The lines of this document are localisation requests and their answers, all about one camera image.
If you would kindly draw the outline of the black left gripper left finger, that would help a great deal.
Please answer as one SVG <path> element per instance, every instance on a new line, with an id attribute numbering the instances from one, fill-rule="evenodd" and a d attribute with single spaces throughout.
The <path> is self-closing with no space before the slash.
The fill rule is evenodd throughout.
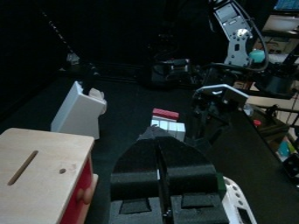
<path id="1" fill-rule="evenodd" d="M 163 224 L 153 139 L 137 140 L 127 149 L 109 183 L 108 224 Z"/>

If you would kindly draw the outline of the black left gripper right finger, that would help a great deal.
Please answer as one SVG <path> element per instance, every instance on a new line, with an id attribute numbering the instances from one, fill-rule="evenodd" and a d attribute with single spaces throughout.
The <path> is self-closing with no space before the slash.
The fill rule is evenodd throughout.
<path id="1" fill-rule="evenodd" d="M 164 202 L 172 224 L 230 224 L 223 176 L 203 153 L 173 137 L 156 140 Z"/>

